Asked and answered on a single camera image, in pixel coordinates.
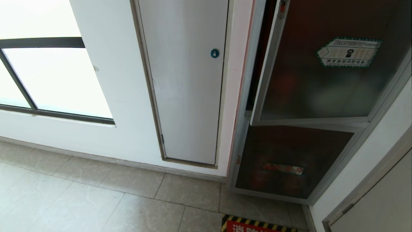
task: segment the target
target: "access panel door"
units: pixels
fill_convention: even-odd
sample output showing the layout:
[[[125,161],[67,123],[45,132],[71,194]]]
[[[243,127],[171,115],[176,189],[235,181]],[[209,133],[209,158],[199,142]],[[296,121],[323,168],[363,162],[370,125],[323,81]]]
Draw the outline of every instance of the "access panel door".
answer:
[[[166,156],[214,164],[228,1],[138,3]]]

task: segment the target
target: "beige tile floor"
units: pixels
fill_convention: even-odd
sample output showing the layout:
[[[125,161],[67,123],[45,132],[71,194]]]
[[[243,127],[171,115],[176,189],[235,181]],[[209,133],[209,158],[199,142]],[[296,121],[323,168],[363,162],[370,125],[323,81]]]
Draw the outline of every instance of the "beige tile floor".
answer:
[[[0,232],[219,232],[223,213],[307,230],[298,204],[0,142]]]

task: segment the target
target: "door frame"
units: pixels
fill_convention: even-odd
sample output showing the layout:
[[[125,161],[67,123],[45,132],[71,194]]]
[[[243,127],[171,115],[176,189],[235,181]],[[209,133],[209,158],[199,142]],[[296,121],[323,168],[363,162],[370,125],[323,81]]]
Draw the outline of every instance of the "door frame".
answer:
[[[322,220],[325,231],[330,232],[340,217],[349,211],[369,190],[371,190],[389,171],[412,149],[412,125],[395,143],[382,160],[369,174],[346,196],[346,198]]]
[[[139,47],[140,47],[140,55],[142,58],[142,63],[143,63],[143,69],[145,72],[145,77],[146,77],[146,83],[147,83],[147,89],[149,91],[149,99],[150,103],[152,105],[152,113],[153,113],[153,118],[154,118],[154,125],[156,127],[156,134],[157,134],[157,140],[159,143],[160,147],[160,154],[162,156],[163,161],[169,161],[169,162],[174,162],[174,163],[181,163],[181,164],[188,164],[192,166],[198,166],[198,167],[203,167],[203,168],[213,168],[217,169],[218,168],[218,159],[219,159],[219,153],[218,153],[218,148],[220,144],[220,134],[221,134],[221,117],[222,117],[222,109],[223,109],[223,102],[224,99],[222,97],[223,93],[223,88],[224,88],[224,83],[226,83],[227,76],[225,75],[225,69],[227,66],[227,57],[228,57],[228,47],[229,43],[227,40],[230,38],[230,30],[228,27],[228,24],[231,23],[232,21],[232,14],[233,14],[233,0],[227,0],[228,1],[228,7],[227,7],[227,17],[226,17],[226,34],[225,34],[225,46],[224,46],[224,51],[222,52],[223,56],[223,69],[222,69],[222,83],[220,85],[220,106],[219,106],[219,115],[218,115],[218,132],[216,135],[216,149],[215,149],[215,163],[214,164],[206,164],[206,163],[198,163],[194,161],[186,161],[186,160],[179,160],[179,159],[174,159],[174,158],[169,158],[166,155],[166,149],[164,146],[164,138],[163,138],[163,133],[162,133],[162,128],[161,128],[161,123],[160,123],[160,117],[159,117],[159,111],[157,108],[157,102],[156,102],[156,95],[155,95],[155,88],[153,85],[153,78],[152,78],[152,73],[150,69],[150,61],[149,61],[149,55],[147,52],[147,46],[146,46],[146,40],[145,40],[145,35],[144,35],[144,30],[143,30],[143,22],[142,22],[142,17],[140,13],[140,6],[139,6],[139,0],[130,0],[130,5],[131,5],[131,10],[132,10],[132,15],[133,15],[133,21],[135,24],[136,28],[136,35],[137,39],[139,42]]]
[[[276,19],[278,16],[276,15],[277,10],[279,9],[280,5],[279,1],[277,3],[275,9],[275,16]],[[242,86],[241,86],[241,95],[239,100],[239,107],[238,113],[236,116],[236,125],[234,131],[234,141],[232,145],[232,153],[231,159],[229,161],[229,172],[228,172],[228,180],[226,188],[241,194],[259,196],[264,198],[276,199],[276,200],[283,200],[283,201],[290,201],[300,204],[307,204],[313,205],[317,202],[317,200],[322,196],[322,194],[327,190],[327,188],[332,184],[333,180],[339,175],[339,173],[343,170],[346,164],[352,159],[355,155],[357,150],[361,147],[361,145],[365,142],[367,137],[372,133],[373,129],[382,119],[386,111],[388,111],[389,107],[394,102],[395,98],[401,92],[402,88],[405,86],[407,81],[412,75],[412,63],[411,63],[411,56],[412,56],[412,49],[409,47],[408,51],[406,52],[403,61],[399,65],[397,71],[393,75],[392,79],[386,85],[384,90],[382,91],[381,96],[375,103],[373,110],[369,114],[368,117],[353,117],[353,118],[319,118],[319,119],[285,119],[285,120],[265,120],[261,121],[260,119],[260,110],[256,108],[256,104],[263,103],[264,96],[258,97],[259,89],[264,89],[264,93],[266,93],[267,85],[264,86],[262,84],[262,79],[266,76],[266,84],[269,83],[270,73],[272,72],[272,67],[267,68],[270,69],[270,73],[264,71],[265,67],[262,68],[262,73],[260,76],[258,92],[255,98],[255,105],[253,106],[253,111],[246,110],[246,103],[249,95],[250,83],[252,79],[252,72],[255,63],[255,55],[258,47],[259,35],[260,35],[260,27],[262,24],[263,18],[263,11],[265,9],[266,0],[256,0],[255,5],[252,12],[252,22],[250,26],[250,36],[248,38],[248,47],[247,55],[246,55],[246,64],[245,64],[245,71],[244,76],[242,77]],[[288,10],[288,5],[285,8],[285,14],[281,18],[281,22],[279,20],[273,20],[272,23],[272,31],[269,36],[269,41],[272,40],[273,36],[273,29],[275,28],[275,24],[283,25],[286,19],[286,13]],[[273,51],[275,48],[277,49],[279,43],[268,43],[268,47],[266,49],[265,54],[265,61],[264,64],[267,62],[268,54],[272,54],[270,51]],[[298,126],[313,126],[314,124],[321,124],[323,125],[324,129],[329,128],[331,125],[341,125],[347,128],[352,128],[355,132],[353,136],[353,140],[351,139],[344,150],[339,155],[338,159],[334,162],[332,167],[328,170],[326,175],[322,178],[320,183],[316,186],[313,190],[311,195],[307,199],[299,199],[293,198],[288,196],[280,196],[274,194],[267,194],[261,193],[251,190],[245,189],[238,189],[236,188],[236,180],[238,177],[239,172],[239,165],[241,162],[242,151],[244,147],[244,143],[246,140],[246,134],[248,125],[251,126],[261,126],[261,125],[298,125]]]

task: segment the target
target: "frosted glass pane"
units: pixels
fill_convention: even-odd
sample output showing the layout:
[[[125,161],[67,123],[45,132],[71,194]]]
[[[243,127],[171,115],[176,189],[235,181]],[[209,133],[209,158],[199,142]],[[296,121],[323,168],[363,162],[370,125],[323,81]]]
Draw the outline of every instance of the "frosted glass pane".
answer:
[[[39,109],[112,118],[86,49],[4,52]]]
[[[0,104],[30,108],[2,62],[0,62]]]
[[[0,0],[0,39],[80,37],[69,0]]]

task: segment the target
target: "white metal panel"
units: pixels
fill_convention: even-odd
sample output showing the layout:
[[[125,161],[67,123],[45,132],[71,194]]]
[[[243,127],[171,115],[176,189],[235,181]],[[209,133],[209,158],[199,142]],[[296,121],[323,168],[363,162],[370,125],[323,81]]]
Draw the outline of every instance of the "white metal panel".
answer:
[[[227,4],[139,0],[167,157],[215,163]]]
[[[332,232],[412,230],[411,151],[355,206],[332,226]]]

